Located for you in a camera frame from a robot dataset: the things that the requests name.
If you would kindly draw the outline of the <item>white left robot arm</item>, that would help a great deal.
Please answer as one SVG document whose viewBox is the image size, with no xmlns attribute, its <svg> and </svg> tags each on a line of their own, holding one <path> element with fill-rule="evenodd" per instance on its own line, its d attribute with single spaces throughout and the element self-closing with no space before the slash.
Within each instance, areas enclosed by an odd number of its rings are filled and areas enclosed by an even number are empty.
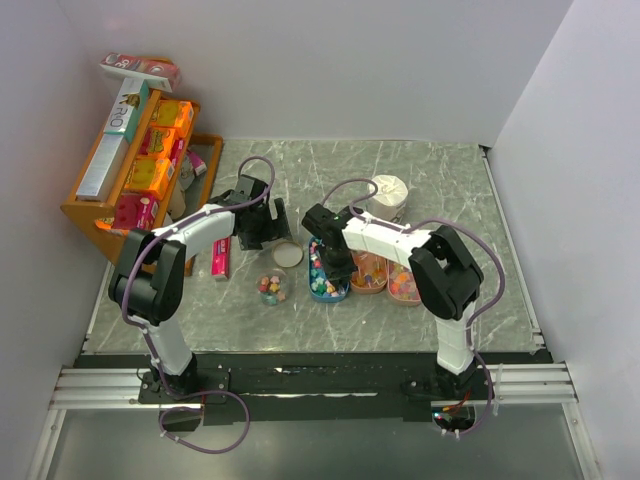
<svg viewBox="0 0 640 480">
<path fill-rule="evenodd" d="M 280 198 L 269 205 L 272 182 L 242 174 L 236 186 L 195 213 L 153 231 L 134 229 L 125 238 L 108 288 L 126 324 L 138 328 L 151 355 L 154 379 L 174 401 L 199 389 L 197 359 L 175 314 L 181 304 L 186 261 L 216 241 L 236 236 L 244 250 L 289 236 Z"/>
</svg>

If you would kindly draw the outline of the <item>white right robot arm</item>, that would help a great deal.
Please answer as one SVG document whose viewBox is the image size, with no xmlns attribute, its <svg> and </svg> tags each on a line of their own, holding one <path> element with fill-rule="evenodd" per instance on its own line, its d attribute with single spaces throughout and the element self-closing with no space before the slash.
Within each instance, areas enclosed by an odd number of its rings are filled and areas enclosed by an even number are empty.
<svg viewBox="0 0 640 480">
<path fill-rule="evenodd" d="M 484 274 L 455 230 L 413 230 L 379 219 L 359 208 L 334 213 L 316 204 L 302 226 L 321 245 L 320 261 L 327 278 L 347 283 L 356 271 L 357 251 L 382 257 L 411 271 L 420 300 L 436 317 L 437 386 L 456 399 L 472 386 L 474 362 L 471 327 Z"/>
</svg>

